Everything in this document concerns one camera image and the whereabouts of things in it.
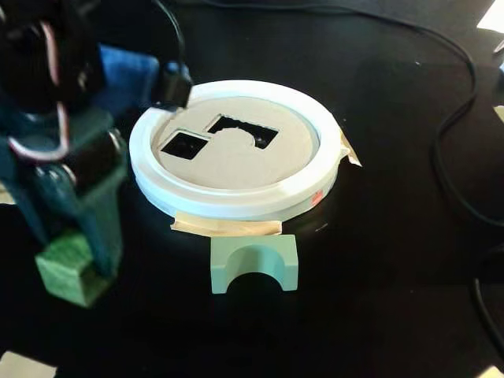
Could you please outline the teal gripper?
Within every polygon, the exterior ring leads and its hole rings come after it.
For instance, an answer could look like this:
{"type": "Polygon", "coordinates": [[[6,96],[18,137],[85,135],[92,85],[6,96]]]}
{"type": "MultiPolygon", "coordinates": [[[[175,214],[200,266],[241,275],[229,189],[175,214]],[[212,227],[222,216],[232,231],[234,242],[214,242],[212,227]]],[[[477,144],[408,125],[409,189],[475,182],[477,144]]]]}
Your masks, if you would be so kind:
{"type": "Polygon", "coordinates": [[[39,193],[83,193],[78,223],[91,247],[98,272],[115,277],[123,240],[117,193],[127,175],[126,145],[112,115],[89,108],[69,118],[68,150],[60,146],[54,114],[46,117],[1,113],[1,185],[43,244],[54,237],[53,214],[39,193]]]}

